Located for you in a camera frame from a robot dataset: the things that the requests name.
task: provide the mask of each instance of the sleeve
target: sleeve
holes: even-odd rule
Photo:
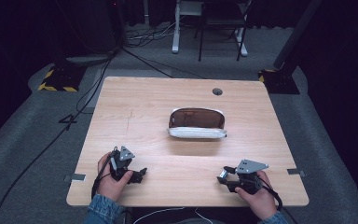
[[[114,223],[121,211],[122,207],[118,203],[101,194],[96,194],[89,204],[89,211],[84,223]]]
[[[258,222],[258,224],[287,224],[287,221],[284,218],[283,214],[278,211],[272,217],[264,219]]]

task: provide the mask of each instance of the yellow and black hazard tape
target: yellow and black hazard tape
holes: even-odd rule
[[[65,71],[65,75],[54,68],[51,67],[46,74],[38,88],[40,91],[79,91],[79,84],[86,68],[77,68],[69,71],[70,73]]]

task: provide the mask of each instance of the wooden table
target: wooden table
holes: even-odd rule
[[[222,95],[214,95],[219,88]],[[169,136],[175,108],[223,111],[227,137],[185,140]],[[265,170],[284,205],[309,202],[269,95],[261,82],[153,77],[107,77],[89,126],[67,202],[88,205],[97,161],[117,146],[134,155],[130,169],[147,167],[141,184],[128,185],[119,201],[137,206],[245,206],[216,177],[223,166],[242,159],[269,165]]]

